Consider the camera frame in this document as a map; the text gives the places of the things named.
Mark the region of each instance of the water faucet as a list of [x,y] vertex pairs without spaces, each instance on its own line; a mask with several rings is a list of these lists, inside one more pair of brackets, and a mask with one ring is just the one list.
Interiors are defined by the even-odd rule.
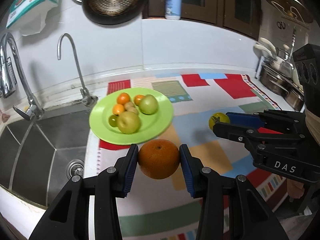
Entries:
[[0,42],[0,91],[2,92],[2,96],[4,98],[8,98],[16,91],[16,85],[15,85],[15,77],[14,72],[10,71],[10,67],[8,64],[8,57],[7,57],[7,44],[9,44],[11,52],[13,54],[14,62],[17,67],[18,75],[20,77],[22,86],[24,88],[24,91],[26,92],[29,108],[26,111],[22,111],[21,109],[17,108],[16,106],[13,106],[12,108],[21,115],[24,119],[30,120],[33,115],[35,115],[37,118],[43,114],[43,109],[41,108],[37,98],[35,95],[31,92],[31,89],[29,87],[29,84],[27,82],[26,76],[24,74],[17,44],[14,40],[14,37],[11,33],[6,33]]
[[90,96],[89,90],[84,85],[83,77],[82,77],[82,74],[81,74],[81,69],[80,69],[80,66],[79,66],[78,56],[77,56],[77,52],[76,52],[76,46],[75,46],[75,43],[73,41],[73,38],[71,37],[71,35],[69,33],[62,34],[60,36],[59,40],[58,40],[58,47],[57,47],[58,60],[61,60],[61,43],[62,43],[62,39],[64,37],[67,37],[69,39],[69,41],[71,43],[71,46],[72,46],[73,56],[75,58],[76,67],[77,67],[79,78],[80,78],[80,82],[81,82],[81,85],[82,85],[82,88],[80,89],[80,92],[81,92],[81,95],[82,95],[81,102],[85,106],[92,106],[93,104],[95,104],[97,102],[98,98],[96,96]]

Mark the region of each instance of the green apple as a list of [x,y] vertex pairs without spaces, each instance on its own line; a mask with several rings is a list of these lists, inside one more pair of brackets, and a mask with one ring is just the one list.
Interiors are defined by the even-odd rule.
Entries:
[[139,104],[139,109],[144,114],[154,114],[158,107],[159,103],[153,95],[146,95]]
[[140,128],[141,121],[135,113],[126,111],[119,114],[117,124],[122,133],[131,134]]

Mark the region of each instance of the stainless steel pot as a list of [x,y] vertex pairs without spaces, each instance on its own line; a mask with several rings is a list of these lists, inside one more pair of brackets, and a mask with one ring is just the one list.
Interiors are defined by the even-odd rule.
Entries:
[[289,54],[287,52],[279,48],[276,48],[276,53],[277,53],[277,56],[279,58],[282,58],[283,60],[287,60],[289,57]]
[[260,82],[277,95],[285,96],[289,93],[290,84],[279,73],[267,66],[263,66],[260,74]]
[[295,88],[291,88],[284,100],[295,110],[300,111],[304,104],[304,96],[300,94]]

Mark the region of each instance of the green plate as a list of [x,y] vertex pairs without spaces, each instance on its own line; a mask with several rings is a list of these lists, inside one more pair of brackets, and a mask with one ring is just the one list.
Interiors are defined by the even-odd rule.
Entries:
[[[159,103],[158,111],[155,114],[146,115],[139,111],[141,127],[132,134],[124,134],[117,127],[110,126],[108,122],[117,97],[124,92],[128,93],[132,100],[136,95],[153,95]],[[117,145],[130,145],[145,142],[158,136],[171,124],[172,118],[173,107],[165,95],[149,88],[128,88],[116,91],[99,100],[91,111],[89,123],[93,133],[101,140]]]

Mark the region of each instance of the frying pan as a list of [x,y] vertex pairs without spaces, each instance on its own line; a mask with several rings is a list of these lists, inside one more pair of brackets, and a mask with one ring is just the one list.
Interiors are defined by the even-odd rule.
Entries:
[[86,17],[101,25],[118,25],[137,17],[148,0],[82,0]]

